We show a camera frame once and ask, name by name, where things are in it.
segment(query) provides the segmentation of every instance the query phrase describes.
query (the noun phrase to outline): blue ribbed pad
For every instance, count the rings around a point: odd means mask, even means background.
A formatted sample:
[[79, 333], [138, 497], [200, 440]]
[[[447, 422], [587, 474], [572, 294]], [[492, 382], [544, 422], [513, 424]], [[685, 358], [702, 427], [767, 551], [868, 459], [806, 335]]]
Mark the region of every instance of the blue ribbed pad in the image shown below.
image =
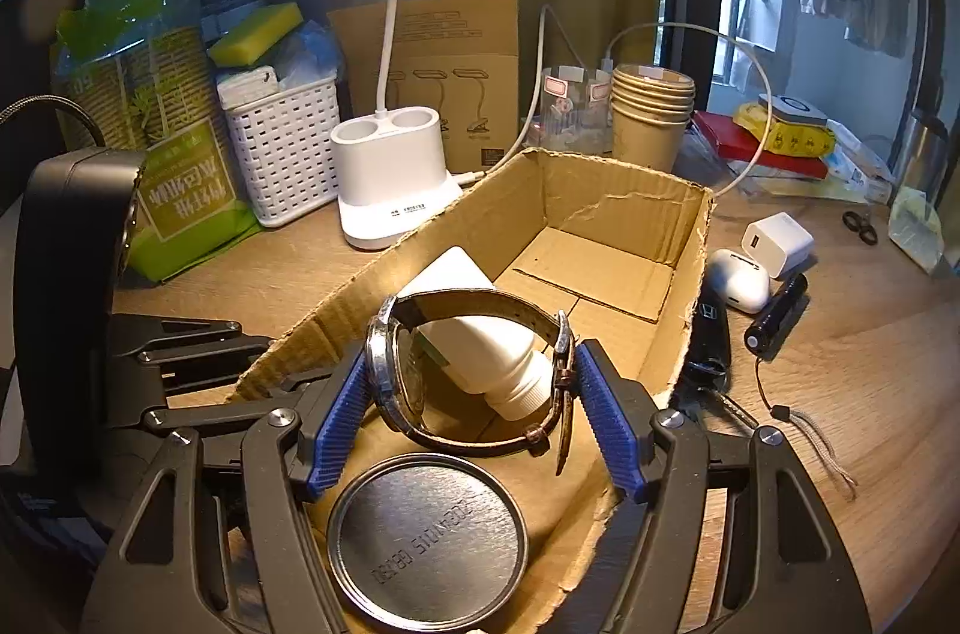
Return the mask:
[[640, 474], [640, 449], [613, 391], [587, 348], [576, 349], [580, 400], [593, 429], [600, 452], [613, 484], [623, 488], [635, 501], [643, 500], [643, 474]]
[[360, 429], [360, 421], [370, 403], [371, 390], [367, 380], [366, 359], [357, 356], [347, 381], [317, 433], [313, 450], [313, 469], [307, 481], [307, 490], [313, 498], [332, 488], [340, 479], [353, 449], [353, 441]]

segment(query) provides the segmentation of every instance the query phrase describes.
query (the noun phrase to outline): round metal tin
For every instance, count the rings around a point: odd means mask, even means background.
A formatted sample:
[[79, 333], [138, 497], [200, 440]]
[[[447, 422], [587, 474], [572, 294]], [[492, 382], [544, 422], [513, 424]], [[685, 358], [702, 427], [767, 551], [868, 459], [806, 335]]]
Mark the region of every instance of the round metal tin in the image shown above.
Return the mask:
[[333, 505], [333, 575], [376, 621], [455, 631], [496, 612], [520, 584], [529, 551], [520, 508], [462, 458], [413, 452], [354, 479]]

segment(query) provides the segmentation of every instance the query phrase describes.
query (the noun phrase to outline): white bottle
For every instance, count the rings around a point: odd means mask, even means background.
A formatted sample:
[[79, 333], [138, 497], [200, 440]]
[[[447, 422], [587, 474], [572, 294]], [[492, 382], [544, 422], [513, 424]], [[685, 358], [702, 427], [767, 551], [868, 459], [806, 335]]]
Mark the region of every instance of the white bottle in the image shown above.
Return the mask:
[[[452, 247], [417, 274], [400, 297], [429, 290], [493, 283], [461, 247]], [[536, 334], [500, 317], [454, 317], [419, 327], [448, 361], [445, 374], [467, 393], [483, 393], [504, 420], [522, 420], [550, 398], [553, 366], [535, 349]]]

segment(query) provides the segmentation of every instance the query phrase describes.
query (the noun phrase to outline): yellow plastic bag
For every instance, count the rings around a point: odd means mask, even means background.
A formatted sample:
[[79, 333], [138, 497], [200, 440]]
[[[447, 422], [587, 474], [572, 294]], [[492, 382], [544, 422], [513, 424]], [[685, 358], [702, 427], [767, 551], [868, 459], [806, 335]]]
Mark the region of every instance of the yellow plastic bag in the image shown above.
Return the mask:
[[[767, 107], [760, 103], [745, 103], [736, 110], [733, 121], [759, 141], [767, 126]], [[835, 143], [836, 137], [827, 128], [784, 122], [776, 117], [774, 110], [774, 124], [763, 148], [791, 158], [822, 158], [833, 151]]]

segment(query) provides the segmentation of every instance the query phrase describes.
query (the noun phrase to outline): wooden desk surface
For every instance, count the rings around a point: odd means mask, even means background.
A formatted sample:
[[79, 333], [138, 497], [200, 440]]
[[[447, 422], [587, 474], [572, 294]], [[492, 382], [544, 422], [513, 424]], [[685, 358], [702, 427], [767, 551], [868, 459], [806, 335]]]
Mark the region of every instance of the wooden desk surface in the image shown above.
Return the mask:
[[[960, 524], [960, 420], [952, 417], [960, 407], [960, 280], [928, 278], [885, 238], [881, 220], [880, 245], [866, 246], [843, 226], [846, 207], [829, 202], [748, 203], [733, 193], [717, 207], [709, 246], [737, 248], [747, 223], [781, 209], [813, 233], [818, 262], [808, 272], [810, 305], [760, 371], [771, 401], [812, 414], [859, 480], [858, 497], [849, 501], [805, 439], [786, 428], [881, 631]], [[230, 318], [247, 332], [277, 336], [373, 257], [344, 243], [331, 205], [253, 236], [166, 286], [121, 291], [114, 310]], [[739, 342], [748, 321], [730, 315], [731, 394], [762, 418], [752, 356]], [[685, 628], [706, 616], [722, 524], [723, 498], [712, 495]]]

